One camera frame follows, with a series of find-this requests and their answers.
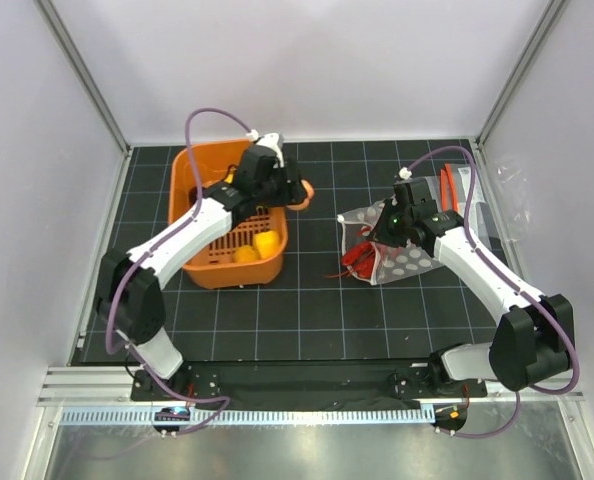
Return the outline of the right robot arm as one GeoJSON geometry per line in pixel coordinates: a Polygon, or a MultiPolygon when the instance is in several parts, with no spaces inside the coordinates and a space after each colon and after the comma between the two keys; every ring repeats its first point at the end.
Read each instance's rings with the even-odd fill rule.
{"type": "Polygon", "coordinates": [[[542,381],[572,374],[557,394],[571,391],[580,375],[574,346],[573,307],[527,284],[493,255],[456,211],[439,211],[423,179],[401,180],[384,200],[370,238],[388,247],[418,247],[457,275],[496,322],[492,342],[462,344],[433,353],[430,389],[452,395],[465,380],[494,380],[513,392],[545,392],[542,381]]]}

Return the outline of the clear dotted zip bag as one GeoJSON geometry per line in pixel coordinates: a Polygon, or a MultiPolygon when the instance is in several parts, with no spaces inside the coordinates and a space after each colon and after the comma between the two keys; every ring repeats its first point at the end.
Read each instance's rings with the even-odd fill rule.
{"type": "MultiPolygon", "coordinates": [[[[341,226],[362,224],[372,228],[377,223],[383,209],[383,200],[368,207],[356,208],[338,214],[336,220],[341,226]]],[[[389,259],[386,262],[386,283],[403,280],[438,269],[440,264],[430,258],[421,248],[409,244],[406,247],[389,248],[389,259]]]]}

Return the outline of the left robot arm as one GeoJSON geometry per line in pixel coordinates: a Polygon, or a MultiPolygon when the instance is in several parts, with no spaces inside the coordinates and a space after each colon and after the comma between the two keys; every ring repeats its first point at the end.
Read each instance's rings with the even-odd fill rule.
{"type": "Polygon", "coordinates": [[[102,257],[93,306],[106,322],[109,354],[130,351],[154,377],[167,400],[185,395],[183,356],[164,328],[163,290],[177,271],[215,240],[227,235],[261,207],[303,210],[314,196],[296,160],[272,133],[247,139],[200,143],[180,151],[172,165],[170,194],[187,199],[187,211],[169,206],[169,225],[127,251],[102,257]]]}

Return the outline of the peach toy fruit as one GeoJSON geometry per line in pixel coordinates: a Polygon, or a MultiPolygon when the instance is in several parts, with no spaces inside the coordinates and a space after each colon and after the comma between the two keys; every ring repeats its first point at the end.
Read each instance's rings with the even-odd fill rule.
{"type": "Polygon", "coordinates": [[[313,197],[314,188],[308,181],[302,180],[301,186],[296,190],[295,199],[287,205],[287,208],[292,211],[305,210],[310,205],[313,197]]]}

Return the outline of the red toy lobster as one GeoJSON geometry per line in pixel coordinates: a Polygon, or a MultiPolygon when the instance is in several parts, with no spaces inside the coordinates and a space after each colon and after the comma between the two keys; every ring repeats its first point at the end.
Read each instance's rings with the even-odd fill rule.
{"type": "Polygon", "coordinates": [[[372,227],[369,225],[343,225],[340,271],[327,274],[325,278],[354,278],[372,286],[385,284],[386,262],[389,248],[369,239],[372,227]]]}

